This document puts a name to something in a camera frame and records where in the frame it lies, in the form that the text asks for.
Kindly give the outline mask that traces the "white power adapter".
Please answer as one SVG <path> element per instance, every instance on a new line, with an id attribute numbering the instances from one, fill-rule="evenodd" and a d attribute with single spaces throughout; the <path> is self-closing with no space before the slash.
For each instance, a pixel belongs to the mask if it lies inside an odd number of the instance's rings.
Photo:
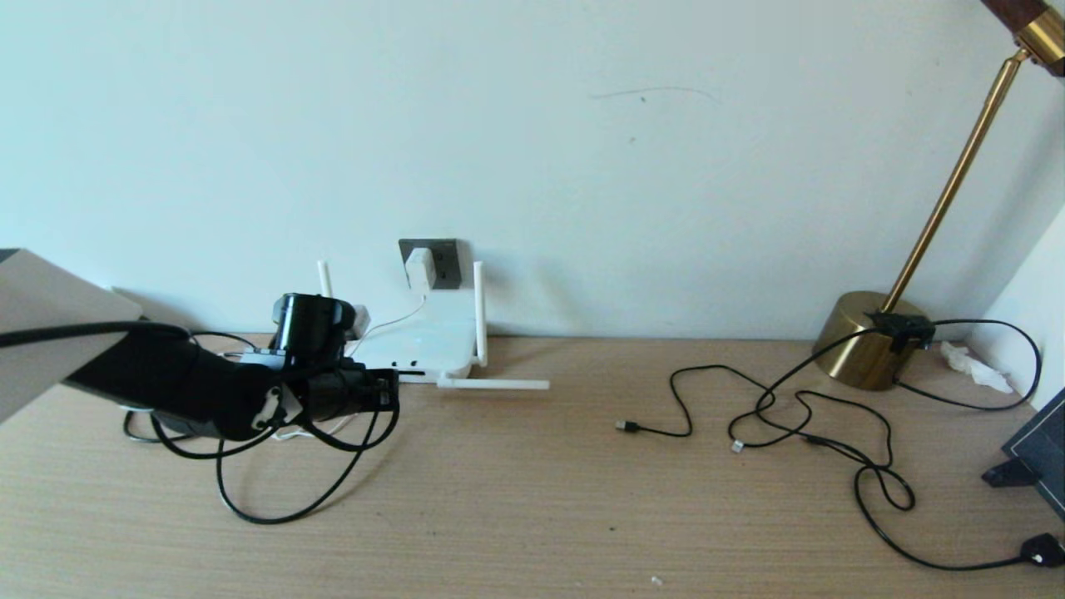
<path id="1" fill-rule="evenodd" d="M 429 295 L 436 285 L 436 261 L 433 252 L 426 247 L 411 250 L 404 261 L 409 288 L 416 295 Z"/>

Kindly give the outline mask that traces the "white wifi router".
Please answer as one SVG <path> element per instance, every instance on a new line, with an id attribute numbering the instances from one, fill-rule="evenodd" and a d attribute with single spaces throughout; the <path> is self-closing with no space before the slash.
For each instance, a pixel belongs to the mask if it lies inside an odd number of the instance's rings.
<path id="1" fill-rule="evenodd" d="M 350 341 L 343 354 L 368 370 L 394 369 L 403 383 L 437 384 L 442 389 L 545 391 L 546 379 L 476 379 L 473 368 L 489 365 L 487 302 L 484 300 L 484 262 L 472 272 L 473 292 L 466 315 L 435 317 L 428 311 L 431 295 L 410 314 L 368 326 L 361 340 Z"/>

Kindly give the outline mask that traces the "brass desk lamp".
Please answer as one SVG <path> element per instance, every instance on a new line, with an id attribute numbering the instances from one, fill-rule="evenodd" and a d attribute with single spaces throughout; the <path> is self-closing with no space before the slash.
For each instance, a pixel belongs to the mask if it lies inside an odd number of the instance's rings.
<path id="1" fill-rule="evenodd" d="M 901 355 L 889 352 L 890 338 L 879 333 L 867 312 L 925 313 L 903 300 L 912 279 L 943 227 L 958 190 L 988 137 L 993 122 L 1007 101 L 1009 91 L 1018 72 L 1033 63 L 1056 79 L 1065 79 L 1065 16 L 1050 0 L 980 0 L 986 10 L 1007 29 L 1015 50 L 1009 54 L 992 80 L 973 129 L 963 144 L 954 169 L 944 182 L 937 201 L 910 250 L 900 273 L 886 295 L 872 291 L 852 291 L 834 304 L 812 349 L 815 365 L 830 378 L 867 391 L 889 390 L 916 352 L 911 344 Z"/>

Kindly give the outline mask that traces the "crumpled white tissue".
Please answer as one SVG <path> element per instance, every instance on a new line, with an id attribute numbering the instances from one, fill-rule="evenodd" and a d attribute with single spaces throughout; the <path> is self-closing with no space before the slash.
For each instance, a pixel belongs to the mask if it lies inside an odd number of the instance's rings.
<path id="1" fill-rule="evenodd" d="M 971 356 L 966 346 L 957 346 L 943 341 L 939 344 L 939 352 L 951 370 L 969 376 L 976 384 L 989 387 L 989 389 L 1002 392 L 1002 394 L 1014 392 L 1013 387 L 1002 373 Z"/>

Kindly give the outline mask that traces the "grey wall socket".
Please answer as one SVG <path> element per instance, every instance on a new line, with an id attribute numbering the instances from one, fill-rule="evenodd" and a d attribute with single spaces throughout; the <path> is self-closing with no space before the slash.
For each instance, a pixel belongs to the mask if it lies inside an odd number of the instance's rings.
<path id="1" fill-rule="evenodd" d="M 400 239 L 399 250 L 404 263 L 415 250 L 428 250 L 433 265 L 431 290 L 456 290 L 463 284 L 460 265 L 459 242 L 455 238 L 406 238 Z"/>

